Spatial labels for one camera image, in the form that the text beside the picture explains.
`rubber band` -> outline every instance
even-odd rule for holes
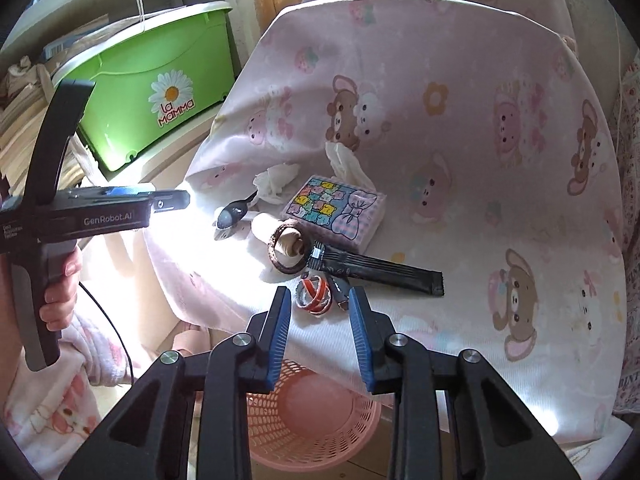
[[[280,236],[282,236],[282,233],[289,227],[298,231],[300,233],[300,240],[302,240],[302,258],[300,258],[300,260],[291,267],[281,264],[276,256],[276,244],[278,243]],[[280,224],[269,238],[269,243],[267,244],[269,260],[273,266],[283,274],[297,274],[304,269],[306,267],[306,261],[309,259],[309,256],[311,256],[312,248],[313,244],[311,243],[311,238],[309,238],[305,233],[302,225],[293,219],[285,220]]]
[[[296,305],[313,316],[322,316],[331,308],[332,294],[322,276],[303,278],[296,287]]]

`screw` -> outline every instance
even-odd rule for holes
[[[480,352],[478,350],[467,349],[462,352],[462,358],[467,363],[478,363],[480,362]]]
[[[404,334],[392,334],[389,336],[389,342],[393,346],[404,346],[408,343],[408,339]]]
[[[160,360],[162,361],[162,364],[172,365],[178,360],[178,357],[180,357],[180,354],[178,354],[178,352],[176,352],[175,350],[169,350],[168,352],[164,352],[160,356]]]
[[[251,334],[236,334],[231,341],[233,341],[236,346],[247,346],[251,342]]]

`black cable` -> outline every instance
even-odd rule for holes
[[[94,303],[100,309],[100,312],[104,315],[104,317],[107,318],[107,321],[109,322],[111,327],[114,329],[116,335],[118,336],[118,339],[120,340],[120,344],[122,345],[122,349],[124,350],[124,353],[127,355],[127,361],[129,362],[129,371],[131,372],[131,386],[133,386],[133,383],[135,382],[135,379],[133,378],[133,362],[131,361],[131,356],[129,355],[129,352],[127,352],[127,347],[124,345],[124,341],[122,340],[122,336],[120,335],[120,332],[118,332],[118,329],[113,324],[113,321],[111,320],[111,318],[100,306],[100,303],[98,303],[98,300],[94,298],[94,295],[87,290],[87,288],[82,284],[82,282],[78,282],[78,285],[80,285],[80,288],[82,288],[82,290],[86,292],[89,298],[94,300]]]

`person's hand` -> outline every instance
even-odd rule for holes
[[[47,287],[46,304],[40,309],[40,319],[51,332],[63,330],[71,324],[78,298],[78,282],[82,269],[82,251],[76,246],[62,267],[62,279]]]

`pink basket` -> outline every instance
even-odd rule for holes
[[[327,469],[362,449],[376,431],[380,409],[380,403],[284,360],[273,392],[247,395],[251,457],[280,471]]]

